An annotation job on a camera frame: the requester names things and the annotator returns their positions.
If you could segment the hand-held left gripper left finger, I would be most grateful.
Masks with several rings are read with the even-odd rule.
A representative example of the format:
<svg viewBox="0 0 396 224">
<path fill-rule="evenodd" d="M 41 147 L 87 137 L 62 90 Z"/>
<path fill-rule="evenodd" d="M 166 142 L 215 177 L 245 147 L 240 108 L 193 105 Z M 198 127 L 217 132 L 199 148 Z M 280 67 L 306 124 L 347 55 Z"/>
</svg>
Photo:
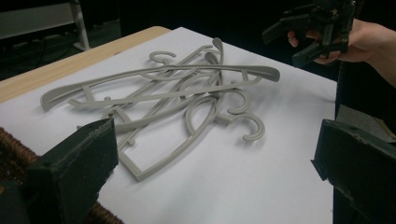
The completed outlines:
<svg viewBox="0 0 396 224">
<path fill-rule="evenodd" d="M 27 167 L 32 223 L 82 224 L 117 165 L 112 119 L 79 128 Z"/>
</svg>

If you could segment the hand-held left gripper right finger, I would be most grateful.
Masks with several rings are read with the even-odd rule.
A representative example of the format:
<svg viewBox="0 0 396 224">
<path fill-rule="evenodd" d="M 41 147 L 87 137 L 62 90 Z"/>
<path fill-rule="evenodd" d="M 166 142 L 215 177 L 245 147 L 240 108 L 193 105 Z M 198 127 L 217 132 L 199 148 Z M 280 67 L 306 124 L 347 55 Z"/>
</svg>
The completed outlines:
<svg viewBox="0 0 396 224">
<path fill-rule="evenodd" d="M 325 119 L 311 162 L 333 185 L 332 224 L 396 224 L 396 146 Z"/>
</svg>

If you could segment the grey plastic hanger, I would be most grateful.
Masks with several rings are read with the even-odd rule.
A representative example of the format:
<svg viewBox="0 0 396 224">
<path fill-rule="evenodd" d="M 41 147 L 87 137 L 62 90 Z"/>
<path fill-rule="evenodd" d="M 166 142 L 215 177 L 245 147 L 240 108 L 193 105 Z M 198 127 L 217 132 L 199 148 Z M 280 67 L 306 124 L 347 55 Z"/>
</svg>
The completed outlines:
<svg viewBox="0 0 396 224">
<path fill-rule="evenodd" d="M 128 144 L 132 145 L 136 134 L 150 123 L 167 118 L 181 110 L 185 112 L 184 120 L 189 134 L 181 144 L 183 147 L 191 145 L 205 128 L 218 118 L 230 123 L 234 119 L 250 116 L 248 109 L 251 99 L 248 93 L 241 89 L 244 85 L 252 83 L 248 79 L 248 72 L 244 69 L 240 71 L 243 78 L 241 83 L 224 84 L 223 45 L 218 38 L 212 40 L 212 45 L 217 48 L 215 51 L 210 51 L 208 46 L 203 46 L 176 65 L 178 70 L 186 66 L 185 73 L 175 76 L 173 71 L 166 70 L 159 77 L 149 75 L 150 83 L 131 93 L 121 103 L 106 110 L 104 113 L 106 118 L 119 117 L 122 120 L 122 123 L 116 126 L 116 131 L 127 134 L 121 139 L 119 148 L 124 148 Z M 219 112 L 219 106 L 223 96 L 229 92 L 239 94 L 244 103 L 238 107 L 229 108 L 223 115 Z M 141 119 L 131 120 L 123 110 L 127 105 L 152 100 L 156 104 Z M 200 126 L 194 127 L 193 110 L 203 103 L 210 103 L 211 108 Z"/>
<path fill-rule="evenodd" d="M 223 101 L 224 96 L 230 92 L 238 94 L 244 100 L 244 102 L 239 107 L 228 108 L 226 114 L 221 114 L 219 110 L 220 104 Z M 124 137 L 118 142 L 119 160 L 126 166 L 134 179 L 138 182 L 155 175 L 162 168 L 173 162 L 201 136 L 201 134 L 212 122 L 218 121 L 224 124 L 231 124 L 237 119 L 249 119 L 256 124 L 256 132 L 244 134 L 242 139 L 246 142 L 256 141 L 262 138 L 265 134 L 265 125 L 262 120 L 256 115 L 248 112 L 251 105 L 251 97 L 246 92 L 242 92 L 238 89 L 232 89 L 225 92 L 214 91 L 206 94 L 198 93 L 193 94 L 190 97 L 179 96 L 179 98 L 179 104 L 174 105 L 165 111 L 163 111 L 163 108 L 170 102 L 172 98 L 157 100 L 157 103 L 148 111 L 145 116 L 136 120 L 131 120 L 123 108 L 126 105 L 132 105 L 139 102 L 82 109 L 92 110 L 102 108 L 103 119 L 113 118 L 114 116 L 120 117 L 122 123 L 116 125 L 116 132 L 123 133 Z M 195 128 L 193 126 L 194 110 L 202 104 L 210 104 L 210 109 L 205 119 L 197 128 Z M 164 158 L 155 162 L 146 170 L 141 170 L 125 153 L 126 145 L 129 144 L 132 146 L 134 144 L 134 137 L 142 129 L 149 126 L 150 123 L 170 117 L 181 110 L 185 110 L 184 122 L 187 133 L 189 134 L 188 137 L 183 143 L 176 147 L 172 152 L 168 153 Z"/>
<path fill-rule="evenodd" d="M 244 80 L 242 82 L 219 84 L 213 86 L 192 90 L 169 91 L 166 93 L 155 95 L 131 96 L 122 99 L 104 99 L 103 101 L 96 101 L 93 97 L 91 87 L 101 85 L 113 80 L 118 80 L 126 77 L 141 76 L 147 78 L 150 84 L 157 84 L 162 81 L 181 80 L 186 77 L 198 77 L 202 71 L 208 72 L 222 72 L 233 71 L 239 72 Z M 207 93 L 214 91 L 223 91 L 233 88 L 245 87 L 260 82 L 262 79 L 267 79 L 273 82 L 280 80 L 280 73 L 277 69 L 270 66 L 263 65 L 227 65 L 227 64 L 169 64 L 159 67 L 138 69 L 111 75 L 107 77 L 100 77 L 96 79 L 87 80 L 80 83 L 65 85 L 59 88 L 52 89 L 45 92 L 40 98 L 40 104 L 45 111 L 51 110 L 56 105 L 60 104 L 67 97 L 71 97 L 80 91 L 83 91 L 86 97 L 85 102 L 80 102 L 70 99 L 68 103 L 79 108 L 96 108 L 108 105 L 123 105 L 136 102 L 168 99 L 179 96 L 193 95 L 198 93 Z"/>
</svg>

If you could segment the white sheet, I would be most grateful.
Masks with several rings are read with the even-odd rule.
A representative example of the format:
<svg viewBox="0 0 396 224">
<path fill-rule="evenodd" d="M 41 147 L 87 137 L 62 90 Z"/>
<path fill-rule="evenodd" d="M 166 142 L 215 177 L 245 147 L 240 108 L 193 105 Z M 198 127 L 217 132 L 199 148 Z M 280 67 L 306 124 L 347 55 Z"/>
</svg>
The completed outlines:
<svg viewBox="0 0 396 224">
<path fill-rule="evenodd" d="M 40 104 L 51 89 L 152 66 L 150 54 L 178 63 L 210 38 L 185 28 L 151 27 L 22 75 L 0 81 L 0 127 L 43 154 L 80 125 L 100 118 L 63 102 Z M 332 186 L 312 165 L 320 123 L 334 115 L 333 81 L 279 66 L 278 82 L 249 88 L 250 112 L 265 125 L 262 138 L 246 119 L 214 121 L 179 157 L 144 181 L 124 166 L 100 192 L 100 203 L 124 224 L 332 224 Z"/>
</svg>

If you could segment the white metal desk frame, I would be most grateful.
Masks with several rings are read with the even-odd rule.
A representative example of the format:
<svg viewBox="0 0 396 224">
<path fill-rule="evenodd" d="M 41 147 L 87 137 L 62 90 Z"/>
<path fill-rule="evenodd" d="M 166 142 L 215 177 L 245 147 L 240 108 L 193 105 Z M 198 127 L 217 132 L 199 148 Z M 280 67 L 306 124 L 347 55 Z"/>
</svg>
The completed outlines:
<svg viewBox="0 0 396 224">
<path fill-rule="evenodd" d="M 78 0 L 61 0 L 60 3 L 38 7 L 0 10 L 0 39 L 27 35 L 74 23 L 79 41 L 73 46 L 79 50 L 89 50 L 83 13 Z"/>
</svg>

